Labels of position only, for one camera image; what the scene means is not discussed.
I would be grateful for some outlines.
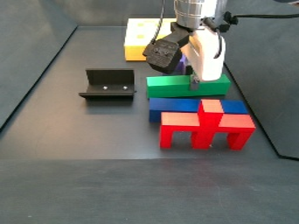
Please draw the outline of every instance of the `red block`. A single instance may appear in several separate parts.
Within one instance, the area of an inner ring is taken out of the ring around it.
[[[229,133],[229,147],[242,150],[257,126],[250,115],[223,113],[219,100],[202,100],[198,113],[162,114],[161,147],[171,148],[175,131],[191,132],[191,147],[209,149],[217,132]]]
[[[211,147],[215,132],[201,131],[191,133],[191,147],[195,150],[207,150]]]
[[[218,128],[225,114],[221,100],[202,100],[198,114],[202,127]]]
[[[199,127],[201,122],[197,113],[163,112],[161,128],[161,148],[171,148],[175,131],[197,131]]]

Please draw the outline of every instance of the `gray wall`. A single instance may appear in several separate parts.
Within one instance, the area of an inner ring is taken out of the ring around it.
[[[129,18],[157,18],[163,0],[53,0],[79,25],[127,26]],[[165,15],[174,18],[174,0],[166,1]]]
[[[292,14],[299,8],[229,1],[233,14]],[[299,18],[241,18],[226,35],[226,62],[281,155],[299,158]]]
[[[77,24],[47,0],[0,0],[0,128]]]

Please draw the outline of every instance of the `blue block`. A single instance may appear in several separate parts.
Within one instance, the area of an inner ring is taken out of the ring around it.
[[[222,104],[225,114],[246,115],[249,113],[249,110],[244,101],[222,100],[221,104]]]
[[[150,98],[150,123],[162,121],[163,112],[197,113],[202,100]]]

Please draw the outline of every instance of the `green block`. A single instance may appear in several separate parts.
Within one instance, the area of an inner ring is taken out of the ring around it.
[[[190,90],[190,78],[190,75],[147,77],[147,97],[226,95],[230,91],[226,74],[218,80],[201,82],[198,90]]]

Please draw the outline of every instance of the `black holder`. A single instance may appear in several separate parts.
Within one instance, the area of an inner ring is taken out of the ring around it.
[[[87,69],[89,90],[79,93],[87,100],[103,98],[134,98],[134,69]]]

